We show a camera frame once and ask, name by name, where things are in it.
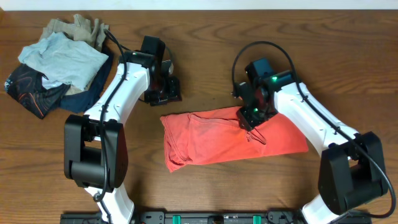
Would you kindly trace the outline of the navy blue garment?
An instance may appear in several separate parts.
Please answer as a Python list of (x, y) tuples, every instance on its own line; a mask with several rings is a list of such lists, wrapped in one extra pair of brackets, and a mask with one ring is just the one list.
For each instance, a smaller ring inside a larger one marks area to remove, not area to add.
[(107, 46), (103, 47), (102, 53), (107, 55), (108, 59), (98, 70), (90, 88), (87, 91), (74, 95), (65, 95), (59, 104), (61, 109), (68, 110), (73, 113), (81, 113), (90, 109), (99, 100), (104, 84), (106, 83), (111, 71), (114, 58), (114, 54)]

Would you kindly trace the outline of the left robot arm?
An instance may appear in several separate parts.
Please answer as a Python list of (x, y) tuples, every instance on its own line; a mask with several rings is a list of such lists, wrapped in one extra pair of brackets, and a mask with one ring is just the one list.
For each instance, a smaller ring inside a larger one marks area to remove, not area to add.
[(124, 186), (128, 153), (124, 125), (141, 96), (152, 106), (181, 99), (173, 61), (126, 52), (103, 96), (64, 128), (64, 173), (85, 189), (100, 211), (63, 214), (60, 223), (134, 223), (134, 202)]

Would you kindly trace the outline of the light blue shirt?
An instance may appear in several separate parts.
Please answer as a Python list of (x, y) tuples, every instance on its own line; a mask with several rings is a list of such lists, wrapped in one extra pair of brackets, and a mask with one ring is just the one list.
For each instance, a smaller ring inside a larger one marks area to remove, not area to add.
[(58, 32), (24, 47), (18, 59), (51, 81), (73, 85), (83, 91), (108, 56), (84, 41), (71, 40)]

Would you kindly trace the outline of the red printed t-shirt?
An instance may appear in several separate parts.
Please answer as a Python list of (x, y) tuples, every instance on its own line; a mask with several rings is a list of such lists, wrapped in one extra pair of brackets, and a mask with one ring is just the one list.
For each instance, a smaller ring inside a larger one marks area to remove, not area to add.
[(246, 131), (237, 111), (230, 107), (161, 117), (168, 170), (308, 151), (304, 134), (284, 115)]

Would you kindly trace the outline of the black orange patterned garment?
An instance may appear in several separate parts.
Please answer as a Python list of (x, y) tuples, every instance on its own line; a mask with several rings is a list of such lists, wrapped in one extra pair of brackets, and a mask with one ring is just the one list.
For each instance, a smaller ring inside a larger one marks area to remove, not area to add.
[(60, 100), (70, 88), (69, 85), (61, 84), (46, 89), (42, 85), (43, 78), (47, 78), (43, 73), (21, 63), (4, 84), (6, 93), (39, 119), (44, 119), (51, 110), (58, 108)]

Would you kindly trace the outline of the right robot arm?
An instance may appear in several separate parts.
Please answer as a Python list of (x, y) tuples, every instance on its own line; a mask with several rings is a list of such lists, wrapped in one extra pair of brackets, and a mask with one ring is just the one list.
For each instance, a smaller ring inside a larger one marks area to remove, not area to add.
[(375, 215), (357, 207), (392, 192), (381, 140), (360, 134), (320, 104), (293, 71), (248, 70), (249, 82), (233, 83), (233, 96), (244, 106), (238, 118), (244, 129), (285, 116), (321, 157), (319, 194), (299, 211), (269, 211), (268, 223), (371, 223)]

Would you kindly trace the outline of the beige garment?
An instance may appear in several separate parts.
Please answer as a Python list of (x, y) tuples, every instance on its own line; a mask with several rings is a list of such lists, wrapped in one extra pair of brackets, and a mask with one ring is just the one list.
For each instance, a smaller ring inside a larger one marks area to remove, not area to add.
[(89, 19), (84, 18), (80, 14), (75, 14), (73, 18), (74, 23), (66, 23), (60, 19), (51, 19), (47, 26), (43, 28), (39, 40), (49, 37), (52, 33), (62, 32), (71, 40), (84, 41), (97, 51), (102, 51), (103, 42), (106, 39), (104, 31), (109, 29), (109, 25), (100, 23), (99, 19), (95, 19), (92, 25)]

